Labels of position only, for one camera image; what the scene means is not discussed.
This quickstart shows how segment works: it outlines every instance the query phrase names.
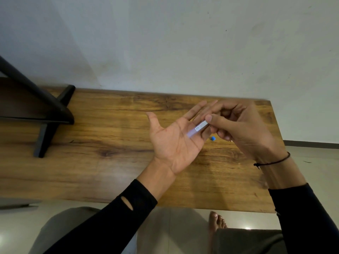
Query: person's left hand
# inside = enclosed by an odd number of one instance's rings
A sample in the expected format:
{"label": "person's left hand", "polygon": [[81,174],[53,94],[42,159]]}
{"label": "person's left hand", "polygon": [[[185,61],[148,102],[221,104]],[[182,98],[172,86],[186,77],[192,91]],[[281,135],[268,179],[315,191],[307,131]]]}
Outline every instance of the person's left hand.
{"label": "person's left hand", "polygon": [[207,110],[216,102],[209,105],[206,105],[206,101],[199,102],[167,128],[160,126],[153,112],[146,112],[150,121],[150,140],[154,147],[154,159],[166,164],[175,175],[191,164],[210,136],[210,126],[200,130],[191,138],[188,138],[186,134],[201,123],[200,116],[196,115],[203,108]]}

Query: black bracelet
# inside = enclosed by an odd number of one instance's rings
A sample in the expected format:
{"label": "black bracelet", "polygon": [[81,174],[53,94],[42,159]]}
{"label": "black bracelet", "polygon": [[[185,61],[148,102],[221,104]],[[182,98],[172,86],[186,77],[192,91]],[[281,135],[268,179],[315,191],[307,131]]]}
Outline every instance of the black bracelet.
{"label": "black bracelet", "polygon": [[253,166],[256,166],[258,169],[260,169],[260,166],[273,165],[273,164],[277,164],[277,163],[283,162],[283,161],[287,160],[289,157],[291,157],[291,154],[289,152],[287,152],[287,153],[288,153],[287,157],[283,158],[280,161],[276,161],[276,162],[272,162],[272,163],[267,163],[267,164],[254,163]]}

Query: white tile floor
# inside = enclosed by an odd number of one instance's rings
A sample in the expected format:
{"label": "white tile floor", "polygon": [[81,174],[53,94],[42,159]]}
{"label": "white tile floor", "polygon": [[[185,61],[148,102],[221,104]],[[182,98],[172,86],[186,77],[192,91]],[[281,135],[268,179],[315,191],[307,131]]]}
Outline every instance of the white tile floor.
{"label": "white tile floor", "polygon": [[[339,225],[339,150],[288,147],[317,197]],[[0,253],[27,254],[40,228],[62,210],[106,204],[43,201],[37,208],[0,212]],[[138,254],[206,253],[209,210],[156,207],[138,231]],[[216,211],[230,228],[279,229],[275,214]]]}

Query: baseboard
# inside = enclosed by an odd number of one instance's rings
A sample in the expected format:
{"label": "baseboard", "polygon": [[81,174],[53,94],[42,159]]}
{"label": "baseboard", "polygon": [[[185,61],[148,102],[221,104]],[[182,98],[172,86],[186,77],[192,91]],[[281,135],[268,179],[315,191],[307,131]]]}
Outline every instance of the baseboard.
{"label": "baseboard", "polygon": [[324,149],[339,149],[339,144],[318,143],[318,142],[314,142],[314,141],[290,141],[290,140],[284,140],[284,143],[285,143],[286,146],[324,148]]}

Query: bare foot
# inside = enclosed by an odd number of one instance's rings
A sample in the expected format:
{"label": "bare foot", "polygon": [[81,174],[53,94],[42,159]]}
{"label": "bare foot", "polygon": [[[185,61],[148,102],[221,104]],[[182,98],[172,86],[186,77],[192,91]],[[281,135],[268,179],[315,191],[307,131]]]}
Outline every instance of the bare foot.
{"label": "bare foot", "polygon": [[218,215],[214,211],[211,211],[209,217],[209,254],[212,254],[213,236],[218,228],[227,228],[225,220],[222,218],[222,216]]}

